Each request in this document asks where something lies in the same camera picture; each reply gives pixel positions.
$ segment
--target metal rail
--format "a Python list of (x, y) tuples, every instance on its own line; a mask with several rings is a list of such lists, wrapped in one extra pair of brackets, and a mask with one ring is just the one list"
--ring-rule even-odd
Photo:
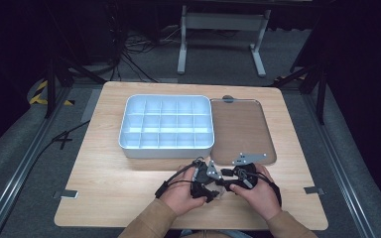
[(41, 124), (35, 138), (33, 139), (32, 144), (24, 155), (23, 160), (18, 166), (17, 170), (14, 172), (11, 179), (8, 181), (4, 192), (0, 198), (0, 232), (5, 225), (5, 222), (8, 216), (11, 213), (12, 208), (17, 201), (17, 198), (23, 188), (24, 183), (26, 182), (30, 170), (33, 168), (39, 150), (43, 144), (43, 140), (49, 132), (54, 119), (56, 118), (59, 110), (63, 107), (64, 102), (69, 95), (70, 88), (63, 87), (61, 88), (60, 95), (57, 100), (57, 107), (52, 115), (43, 121)]
[(326, 131), (325, 126), (321, 125), (317, 119), (316, 115), (316, 106), (314, 100), (308, 94), (303, 94), (303, 99), (306, 105), (309, 108), (309, 112), (315, 121), (315, 125), (317, 130), (320, 133), (320, 137), (322, 138), (324, 145), (326, 147), (326, 151), (329, 158), (329, 164), (335, 175), (336, 181), (338, 182), (339, 188), (342, 191), (342, 195), (348, 205), (348, 209), (354, 219), (355, 225), (361, 235), (361, 237), (376, 237), (370, 223), (364, 214), (363, 208), (361, 207), (360, 201), (358, 200), (357, 194), (351, 185), (351, 182), (348, 179), (348, 176), (344, 170), (344, 167), (339, 159), (339, 155), (333, 146), (333, 143)]

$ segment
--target clear plastic lid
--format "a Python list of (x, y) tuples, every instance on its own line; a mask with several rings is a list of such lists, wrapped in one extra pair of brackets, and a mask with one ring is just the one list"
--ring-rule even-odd
[(262, 165), (276, 162), (261, 103), (254, 99), (211, 99), (215, 143), (211, 158), (218, 165), (232, 166), (241, 154), (259, 155)]

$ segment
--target human hand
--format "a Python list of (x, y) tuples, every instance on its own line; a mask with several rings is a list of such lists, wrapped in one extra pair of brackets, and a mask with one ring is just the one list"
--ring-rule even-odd
[(194, 170), (195, 167), (191, 167), (175, 177), (170, 182), (169, 188), (160, 196), (160, 200), (169, 206), (177, 216), (181, 216), (194, 208), (203, 206), (206, 201), (206, 196), (199, 198), (193, 198), (191, 196), (191, 183), (189, 181), (192, 179)]
[[(257, 173), (263, 174), (271, 182), (274, 182), (265, 167), (257, 164), (255, 164), (255, 167)], [(250, 206), (265, 220), (269, 220), (281, 212), (280, 203), (274, 190), (259, 178), (257, 184), (252, 189), (245, 189), (236, 184), (232, 184), (230, 189), (246, 199)]]

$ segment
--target yellow tape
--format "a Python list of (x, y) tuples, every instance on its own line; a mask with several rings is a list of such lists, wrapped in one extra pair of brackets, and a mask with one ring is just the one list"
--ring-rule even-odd
[[(47, 99), (41, 99), (40, 95), (42, 94), (45, 87), (48, 85), (48, 81), (43, 79), (42, 83), (37, 87), (36, 92), (34, 93), (34, 96), (32, 99), (30, 99), (30, 104), (48, 104)], [(63, 105), (65, 106), (73, 106), (75, 104), (75, 100), (67, 100), (64, 102)]]

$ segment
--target metal bracket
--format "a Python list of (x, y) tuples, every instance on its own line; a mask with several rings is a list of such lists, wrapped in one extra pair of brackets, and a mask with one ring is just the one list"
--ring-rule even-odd
[(233, 166), (245, 166), (250, 163), (259, 162), (261, 160), (265, 160), (267, 158), (267, 154), (243, 154), (240, 153), (239, 158), (232, 162)]
[(78, 196), (77, 190), (62, 190), (62, 191), (55, 191), (53, 198), (54, 199), (61, 199), (61, 198), (75, 199), (77, 196)]
[(215, 168), (214, 161), (210, 160), (208, 163), (208, 169), (206, 170), (206, 174), (215, 179), (215, 180), (220, 180), (222, 179), (222, 176), (218, 173), (218, 171)]
[(315, 186), (305, 187), (305, 192), (306, 192), (306, 194), (312, 194), (312, 193), (317, 193), (318, 195), (326, 194), (326, 192), (324, 192), (322, 188), (315, 187)]

